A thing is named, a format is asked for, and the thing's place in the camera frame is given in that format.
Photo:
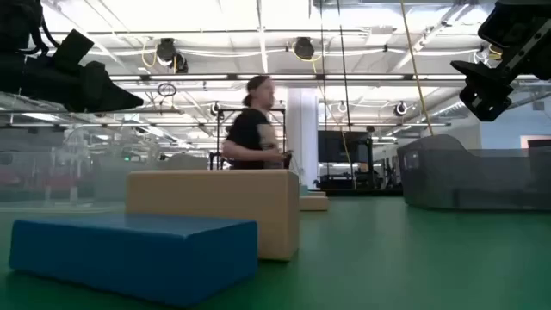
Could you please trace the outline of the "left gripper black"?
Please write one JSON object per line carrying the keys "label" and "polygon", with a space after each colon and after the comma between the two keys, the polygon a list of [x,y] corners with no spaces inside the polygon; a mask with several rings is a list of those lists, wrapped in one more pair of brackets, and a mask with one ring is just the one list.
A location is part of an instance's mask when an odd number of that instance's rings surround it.
{"label": "left gripper black", "polygon": [[143,99],[113,83],[103,63],[79,64],[93,46],[92,40],[73,29],[51,58],[0,53],[0,92],[91,113],[142,106]]}

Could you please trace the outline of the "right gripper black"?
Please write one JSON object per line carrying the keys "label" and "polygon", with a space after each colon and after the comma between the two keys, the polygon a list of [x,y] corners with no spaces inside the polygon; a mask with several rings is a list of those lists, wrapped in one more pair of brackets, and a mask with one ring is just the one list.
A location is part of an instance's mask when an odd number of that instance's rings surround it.
{"label": "right gripper black", "polygon": [[509,78],[551,79],[551,0],[498,0],[478,36],[501,50],[498,68],[463,60],[450,65],[469,84],[459,95],[465,106],[480,121],[495,121],[511,105]]}

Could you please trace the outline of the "large beige foam block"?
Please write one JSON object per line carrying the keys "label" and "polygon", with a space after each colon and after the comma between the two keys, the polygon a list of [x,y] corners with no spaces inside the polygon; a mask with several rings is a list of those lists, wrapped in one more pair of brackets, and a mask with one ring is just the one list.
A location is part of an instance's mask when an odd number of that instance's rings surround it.
{"label": "large beige foam block", "polygon": [[258,257],[289,261],[299,248],[299,199],[289,170],[143,170],[127,177],[126,211],[254,220]]}

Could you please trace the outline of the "blue foam block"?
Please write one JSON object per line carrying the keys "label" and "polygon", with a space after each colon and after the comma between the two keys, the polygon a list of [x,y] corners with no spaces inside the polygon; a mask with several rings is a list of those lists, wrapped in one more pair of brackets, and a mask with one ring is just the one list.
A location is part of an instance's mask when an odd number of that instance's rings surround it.
{"label": "blue foam block", "polygon": [[189,307],[257,271],[254,220],[101,214],[16,220],[9,267]]}

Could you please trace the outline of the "small beige foam block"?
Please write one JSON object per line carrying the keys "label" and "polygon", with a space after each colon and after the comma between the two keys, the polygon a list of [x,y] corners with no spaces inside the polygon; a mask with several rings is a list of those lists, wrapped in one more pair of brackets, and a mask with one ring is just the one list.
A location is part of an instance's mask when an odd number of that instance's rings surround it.
{"label": "small beige foam block", "polygon": [[329,199],[326,196],[302,196],[300,198],[300,211],[320,211],[329,209]]}

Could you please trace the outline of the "grey translucent plastic bin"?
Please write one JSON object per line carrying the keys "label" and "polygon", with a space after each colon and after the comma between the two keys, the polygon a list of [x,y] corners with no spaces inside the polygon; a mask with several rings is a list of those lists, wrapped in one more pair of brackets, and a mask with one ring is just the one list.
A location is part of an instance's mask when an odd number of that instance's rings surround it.
{"label": "grey translucent plastic bin", "polygon": [[467,149],[440,134],[402,146],[397,155],[410,206],[551,212],[551,146]]}

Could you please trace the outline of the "clear plastic bin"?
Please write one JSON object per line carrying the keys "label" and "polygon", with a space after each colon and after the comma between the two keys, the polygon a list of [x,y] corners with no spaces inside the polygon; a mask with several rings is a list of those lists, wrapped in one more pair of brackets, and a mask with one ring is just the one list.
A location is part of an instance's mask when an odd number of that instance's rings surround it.
{"label": "clear plastic bin", "polygon": [[0,208],[92,207],[125,201],[127,177],[156,166],[141,128],[0,126]]}

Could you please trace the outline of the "white plastic bin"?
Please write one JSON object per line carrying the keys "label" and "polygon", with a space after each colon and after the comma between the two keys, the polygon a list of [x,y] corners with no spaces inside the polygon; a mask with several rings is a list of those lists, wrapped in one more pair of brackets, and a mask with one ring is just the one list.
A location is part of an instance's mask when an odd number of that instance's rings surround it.
{"label": "white plastic bin", "polygon": [[186,153],[177,153],[166,160],[158,161],[157,168],[160,170],[206,170],[207,159]]}

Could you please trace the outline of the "black monitor screen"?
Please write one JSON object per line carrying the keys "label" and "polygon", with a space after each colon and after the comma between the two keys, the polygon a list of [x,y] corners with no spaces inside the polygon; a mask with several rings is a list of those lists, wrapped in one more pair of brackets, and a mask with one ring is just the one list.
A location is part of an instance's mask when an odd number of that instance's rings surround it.
{"label": "black monitor screen", "polygon": [[372,160],[372,155],[366,133],[318,131],[319,162],[367,163]]}

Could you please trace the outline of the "person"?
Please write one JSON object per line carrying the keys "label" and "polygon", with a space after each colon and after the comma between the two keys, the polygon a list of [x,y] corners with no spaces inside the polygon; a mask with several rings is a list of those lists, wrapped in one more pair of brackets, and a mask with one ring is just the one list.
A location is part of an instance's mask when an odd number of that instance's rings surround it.
{"label": "person", "polygon": [[221,154],[232,170],[287,169],[292,154],[279,147],[268,119],[275,103],[275,86],[267,75],[256,75],[246,85],[245,106],[230,126]]}

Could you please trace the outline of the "white building pillar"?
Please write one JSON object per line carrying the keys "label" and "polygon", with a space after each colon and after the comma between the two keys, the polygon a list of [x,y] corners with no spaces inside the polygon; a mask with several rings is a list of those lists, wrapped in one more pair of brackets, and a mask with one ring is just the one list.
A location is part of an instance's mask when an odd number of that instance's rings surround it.
{"label": "white building pillar", "polygon": [[293,151],[290,169],[302,188],[315,189],[318,180],[318,111],[314,88],[290,88],[286,106],[287,148]]}

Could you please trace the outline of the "silver ceiling air duct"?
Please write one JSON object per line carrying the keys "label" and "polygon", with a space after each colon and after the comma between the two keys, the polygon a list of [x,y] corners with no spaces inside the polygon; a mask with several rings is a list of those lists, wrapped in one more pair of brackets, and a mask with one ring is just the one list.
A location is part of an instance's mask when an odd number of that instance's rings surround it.
{"label": "silver ceiling air duct", "polygon": [[438,109],[436,112],[431,112],[430,117],[440,117],[443,115],[450,115],[454,112],[460,111],[465,108],[466,108],[466,105],[462,101],[457,101],[444,108]]}

